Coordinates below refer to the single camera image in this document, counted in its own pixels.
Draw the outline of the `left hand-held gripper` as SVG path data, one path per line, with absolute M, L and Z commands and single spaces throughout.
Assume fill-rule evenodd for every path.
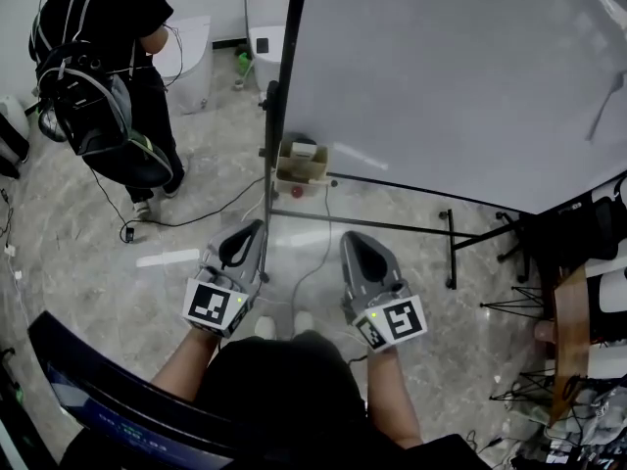
M 248 219 L 215 235 L 187 280 L 182 317 L 221 338 L 232 337 L 262 285 L 259 264 L 265 223 Z

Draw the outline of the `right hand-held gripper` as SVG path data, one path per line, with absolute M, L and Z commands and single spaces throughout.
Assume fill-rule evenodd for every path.
M 388 248 L 371 236 L 348 231 L 339 250 L 345 283 L 342 308 L 371 350 L 384 351 L 427 332 L 420 297 Z

